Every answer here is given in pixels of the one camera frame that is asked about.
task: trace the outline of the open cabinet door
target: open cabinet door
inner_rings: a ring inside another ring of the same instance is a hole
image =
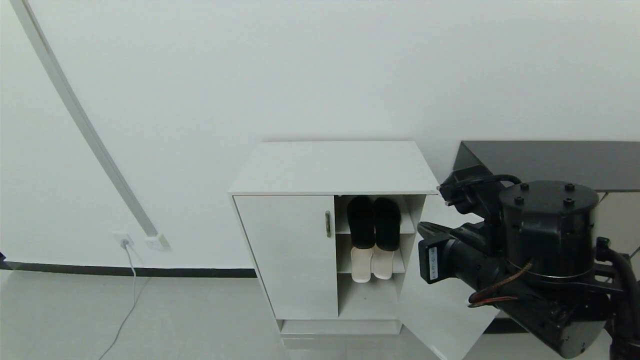
[[[480,222],[475,214],[461,215],[447,207],[439,195],[427,195],[421,221],[458,227]],[[498,310],[491,306],[470,309],[467,299],[474,291],[462,280],[447,279],[433,285],[420,277],[417,254],[420,235],[413,244],[398,304],[398,319],[442,360],[462,360]]]

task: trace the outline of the label sticker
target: label sticker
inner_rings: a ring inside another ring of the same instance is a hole
[[[432,247],[429,249],[429,279],[435,280],[438,278],[438,248]]]

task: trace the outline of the cabinet door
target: cabinet door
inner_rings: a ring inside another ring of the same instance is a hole
[[[482,218],[461,215],[455,207],[447,207],[441,196],[428,195],[421,221],[458,227],[465,222],[480,222]],[[420,277],[417,251],[422,238],[417,236],[400,293],[398,319],[440,359],[462,360],[498,310],[491,306],[469,309],[467,299],[474,290],[462,280],[427,284]]]
[[[276,317],[337,318],[333,197],[235,196],[234,200]]]

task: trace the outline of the black motor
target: black motor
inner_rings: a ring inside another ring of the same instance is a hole
[[[562,181],[533,181],[500,192],[506,259],[530,284],[593,278],[598,194]]]

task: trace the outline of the white cabinet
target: white cabinet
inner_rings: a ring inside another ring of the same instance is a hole
[[[236,206],[279,319],[336,319],[332,196],[238,196]]]
[[[447,208],[437,186],[415,142],[261,143],[229,195],[280,332],[397,334],[404,324],[442,358],[461,359],[497,311],[468,309],[461,281],[420,278],[418,223],[477,220]],[[357,195],[399,206],[389,280],[351,279],[346,208]]]

